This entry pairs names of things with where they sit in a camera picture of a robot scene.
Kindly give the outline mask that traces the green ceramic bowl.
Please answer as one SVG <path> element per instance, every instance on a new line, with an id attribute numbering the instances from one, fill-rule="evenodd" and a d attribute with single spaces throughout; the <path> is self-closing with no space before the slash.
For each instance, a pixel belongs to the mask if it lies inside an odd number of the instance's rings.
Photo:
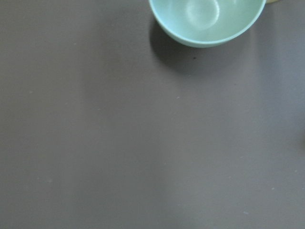
<path id="1" fill-rule="evenodd" d="M 161 29 L 176 42 L 209 48 L 246 32 L 261 15 L 264 0 L 151 0 Z"/>

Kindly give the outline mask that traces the wooden mug tree stand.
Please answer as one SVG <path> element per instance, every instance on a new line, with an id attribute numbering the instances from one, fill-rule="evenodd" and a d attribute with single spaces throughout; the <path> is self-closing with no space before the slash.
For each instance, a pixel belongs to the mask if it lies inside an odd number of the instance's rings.
<path id="1" fill-rule="evenodd" d="M 266 4 L 270 4 L 270 3 L 273 3 L 273 2 L 276 2 L 276 1 L 279 1 L 279 0 L 266 0 Z"/>

